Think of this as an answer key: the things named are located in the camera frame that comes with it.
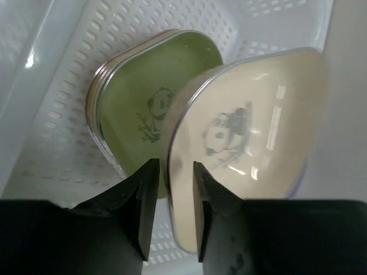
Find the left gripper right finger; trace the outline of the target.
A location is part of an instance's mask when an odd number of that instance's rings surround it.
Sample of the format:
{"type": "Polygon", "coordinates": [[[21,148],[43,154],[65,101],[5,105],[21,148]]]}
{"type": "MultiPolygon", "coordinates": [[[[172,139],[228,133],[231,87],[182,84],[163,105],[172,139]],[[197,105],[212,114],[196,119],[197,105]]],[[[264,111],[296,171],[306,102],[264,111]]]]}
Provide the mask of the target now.
{"type": "Polygon", "coordinates": [[[365,274],[366,204],[241,199],[193,164],[204,274],[365,274]]]}

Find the green plate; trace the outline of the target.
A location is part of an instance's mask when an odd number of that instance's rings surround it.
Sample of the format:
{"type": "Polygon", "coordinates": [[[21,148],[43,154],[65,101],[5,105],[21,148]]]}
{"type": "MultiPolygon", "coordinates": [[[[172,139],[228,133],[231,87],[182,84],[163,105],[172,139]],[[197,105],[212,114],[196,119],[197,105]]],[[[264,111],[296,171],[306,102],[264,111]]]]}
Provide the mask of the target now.
{"type": "Polygon", "coordinates": [[[176,94],[221,64],[214,41],[193,30],[169,30],[123,53],[107,77],[96,116],[119,174],[128,177],[161,156],[162,126],[176,94]]]}

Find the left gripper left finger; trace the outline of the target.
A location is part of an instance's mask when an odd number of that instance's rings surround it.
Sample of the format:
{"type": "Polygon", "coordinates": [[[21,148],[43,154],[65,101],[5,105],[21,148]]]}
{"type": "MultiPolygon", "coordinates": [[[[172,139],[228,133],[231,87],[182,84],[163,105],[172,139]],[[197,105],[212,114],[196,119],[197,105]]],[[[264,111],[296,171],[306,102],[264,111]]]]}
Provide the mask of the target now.
{"type": "Polygon", "coordinates": [[[2,274],[141,274],[158,197],[159,160],[74,208],[1,201],[2,274]]]}

